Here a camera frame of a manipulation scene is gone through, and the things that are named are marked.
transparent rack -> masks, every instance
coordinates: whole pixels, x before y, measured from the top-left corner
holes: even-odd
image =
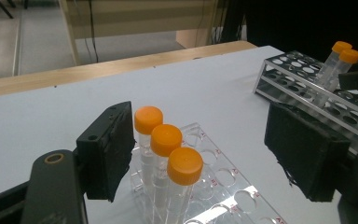
[[[181,131],[184,137],[182,146],[195,148],[204,161],[202,175],[194,185],[184,223],[286,224],[198,123],[185,126]],[[131,185],[138,209],[145,215],[145,223],[163,223],[160,217],[153,217],[145,211],[145,205],[152,203],[143,191],[138,148],[132,151]]]
[[[351,152],[358,152],[358,90],[330,92],[315,85],[323,63],[298,51],[266,59],[254,92],[271,101],[297,106],[351,139]],[[317,106],[316,93],[328,101]]]

white table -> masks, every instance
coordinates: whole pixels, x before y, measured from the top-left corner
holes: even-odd
[[[170,63],[111,77],[0,96],[0,192],[28,180],[36,158],[74,149],[78,136],[110,105],[159,107],[178,127],[198,122],[287,223],[339,223],[332,203],[312,203],[290,187],[264,145],[269,102],[252,93],[272,47]],[[88,201],[89,223],[142,223],[126,175],[113,203]]]

orange lid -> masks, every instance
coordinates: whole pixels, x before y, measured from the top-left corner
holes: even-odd
[[[190,147],[179,147],[168,158],[167,174],[178,185],[196,183],[202,172],[202,156]]]
[[[135,112],[134,123],[138,133],[151,134],[156,126],[162,124],[162,112],[151,105],[141,107]]]
[[[344,41],[337,41],[336,44],[331,48],[332,51],[335,53],[341,53],[344,49],[351,49],[352,45],[344,42]]]
[[[182,145],[182,132],[171,124],[160,124],[151,134],[150,147],[160,157],[169,157]]]
[[[354,49],[344,49],[339,54],[339,59],[345,63],[357,63],[358,51]]]

test tube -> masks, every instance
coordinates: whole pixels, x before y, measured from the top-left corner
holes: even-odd
[[[339,83],[338,74],[346,73],[351,66],[358,61],[358,51],[354,49],[344,49],[339,54],[339,60],[336,66],[332,69],[330,76],[322,85],[327,91],[334,91]],[[323,107],[328,96],[318,93],[315,97],[314,104]]]
[[[165,218],[168,182],[167,163],[170,154],[182,145],[182,132],[171,124],[157,126],[152,134],[150,146],[154,152],[153,202],[157,210],[153,219]]]
[[[153,188],[153,152],[150,149],[150,135],[153,129],[162,124],[163,115],[155,106],[143,106],[134,115],[134,126],[138,132],[138,143],[141,150],[142,181],[146,195]]]
[[[337,41],[336,44],[331,48],[332,51],[327,60],[324,62],[321,70],[319,70],[318,74],[316,75],[314,83],[316,85],[322,86],[330,77],[333,68],[336,67],[339,61],[339,54],[342,52],[342,50],[351,48],[351,44],[344,41]]]
[[[179,147],[171,153],[167,166],[170,182],[165,224],[183,223],[193,185],[200,179],[202,166],[202,156],[193,148]]]

gray floor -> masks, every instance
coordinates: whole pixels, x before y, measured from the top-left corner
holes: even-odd
[[[20,0],[15,0],[16,8],[10,7],[6,0],[1,2],[15,19],[9,19],[0,8],[0,77],[75,65],[57,0],[31,0],[28,9],[23,8]],[[96,62],[90,39],[78,39],[76,45],[83,64]],[[182,48],[175,41],[175,32],[96,38],[99,62]]]

